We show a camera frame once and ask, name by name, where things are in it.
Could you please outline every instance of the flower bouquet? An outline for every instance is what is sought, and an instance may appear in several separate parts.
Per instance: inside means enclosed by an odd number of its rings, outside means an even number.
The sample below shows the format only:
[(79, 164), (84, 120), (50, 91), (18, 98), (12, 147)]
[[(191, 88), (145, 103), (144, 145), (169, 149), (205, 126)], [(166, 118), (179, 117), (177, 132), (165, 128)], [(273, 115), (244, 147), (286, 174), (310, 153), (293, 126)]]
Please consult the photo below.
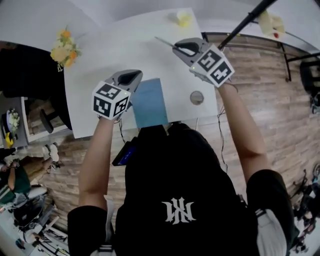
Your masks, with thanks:
[(54, 61), (58, 62), (59, 72), (62, 71), (63, 67), (71, 67), (75, 59), (81, 56), (81, 52), (67, 28), (62, 29), (56, 34), (56, 41), (50, 56)]
[(9, 110), (7, 112), (7, 125), (9, 131), (15, 133), (19, 127), (20, 117), (19, 114), (15, 111), (15, 109)]

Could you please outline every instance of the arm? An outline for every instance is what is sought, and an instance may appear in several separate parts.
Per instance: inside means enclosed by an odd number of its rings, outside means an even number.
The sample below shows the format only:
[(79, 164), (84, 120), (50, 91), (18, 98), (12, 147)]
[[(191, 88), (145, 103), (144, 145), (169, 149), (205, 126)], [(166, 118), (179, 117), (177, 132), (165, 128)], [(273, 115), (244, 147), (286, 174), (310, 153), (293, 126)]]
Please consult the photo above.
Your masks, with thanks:
[(237, 89), (230, 84), (218, 88), (232, 139), (239, 155), (245, 182), (256, 172), (270, 169), (264, 139)]
[(8, 177), (8, 187), (13, 191), (16, 183), (16, 170), (14, 167), (10, 168), (10, 174)]
[(95, 129), (79, 174), (79, 206), (107, 210), (110, 152), (114, 121), (101, 118)]

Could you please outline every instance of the desk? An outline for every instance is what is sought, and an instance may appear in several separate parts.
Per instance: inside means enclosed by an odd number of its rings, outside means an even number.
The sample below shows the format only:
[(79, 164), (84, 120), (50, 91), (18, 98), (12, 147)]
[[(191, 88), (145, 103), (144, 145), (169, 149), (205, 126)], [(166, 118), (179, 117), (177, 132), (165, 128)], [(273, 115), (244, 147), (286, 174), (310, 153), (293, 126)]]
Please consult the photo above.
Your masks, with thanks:
[[(16, 98), (6, 98), (3, 94), (0, 94), (0, 115), (5, 114), (8, 110), (15, 109), (15, 111), (19, 114), (20, 121), (19, 121), (19, 127), (16, 131), (18, 139), (13, 139), (14, 143), (12, 145), (12, 148), (18, 148), (18, 147), (24, 147), (28, 145), (28, 137), (26, 134), (26, 128), (25, 123), (23, 120), (23, 116), (26, 114), (24, 113), (22, 108), (22, 101), (20, 97)], [(7, 143), (5, 141), (5, 138), (3, 138), (3, 134), (1, 132), (1, 139), (2, 144), (5, 149), (8, 148)]]
[[(115, 22), (77, 41), (82, 56), (64, 71), (75, 138), (92, 136), (97, 126), (98, 118), (91, 107), (93, 89), (99, 81), (126, 69), (141, 70), (143, 81), (160, 78), (169, 122), (217, 115), (214, 86), (195, 77), (169, 46), (155, 39), (158, 36), (175, 43), (186, 38), (201, 38), (192, 9), (186, 10), (192, 14), (192, 23), (188, 27), (180, 27), (173, 20), (178, 9), (161, 10)], [(190, 95), (194, 91), (201, 91), (204, 95), (202, 104), (191, 103)], [(122, 129), (136, 127), (130, 108), (122, 115)]]

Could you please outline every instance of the blue notebook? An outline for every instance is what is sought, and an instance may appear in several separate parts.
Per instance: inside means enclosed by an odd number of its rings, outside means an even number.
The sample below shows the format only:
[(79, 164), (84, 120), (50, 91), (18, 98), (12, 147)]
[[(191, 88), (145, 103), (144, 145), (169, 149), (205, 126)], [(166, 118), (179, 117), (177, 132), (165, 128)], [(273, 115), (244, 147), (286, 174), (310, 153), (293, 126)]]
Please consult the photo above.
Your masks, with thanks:
[(142, 81), (131, 97), (138, 128), (168, 123), (164, 94), (159, 78)]

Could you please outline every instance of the black t-shirt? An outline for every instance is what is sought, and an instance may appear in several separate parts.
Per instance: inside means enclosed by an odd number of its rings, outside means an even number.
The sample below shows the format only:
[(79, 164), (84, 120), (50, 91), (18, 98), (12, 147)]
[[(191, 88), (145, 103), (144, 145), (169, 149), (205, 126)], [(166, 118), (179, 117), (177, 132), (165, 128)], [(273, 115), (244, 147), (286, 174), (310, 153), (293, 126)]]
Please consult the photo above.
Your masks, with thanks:
[[(255, 173), (245, 208), (215, 152), (194, 130), (141, 145), (126, 167), (125, 186), (112, 238), (118, 256), (258, 255), (258, 209), (274, 212), (291, 247), (294, 216), (282, 177), (272, 170)], [(70, 254), (97, 250), (106, 219), (107, 212), (94, 206), (71, 211)]]

